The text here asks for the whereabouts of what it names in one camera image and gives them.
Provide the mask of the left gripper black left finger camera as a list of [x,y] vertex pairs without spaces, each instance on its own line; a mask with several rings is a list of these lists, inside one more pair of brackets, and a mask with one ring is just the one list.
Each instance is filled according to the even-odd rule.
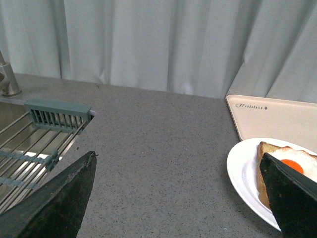
[[90,151],[0,216],[2,238],[74,238],[95,179]]

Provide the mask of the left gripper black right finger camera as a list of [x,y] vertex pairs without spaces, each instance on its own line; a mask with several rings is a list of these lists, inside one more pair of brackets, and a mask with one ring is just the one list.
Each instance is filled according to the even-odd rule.
[[271,211],[284,238],[317,236],[317,183],[269,153],[260,163]]

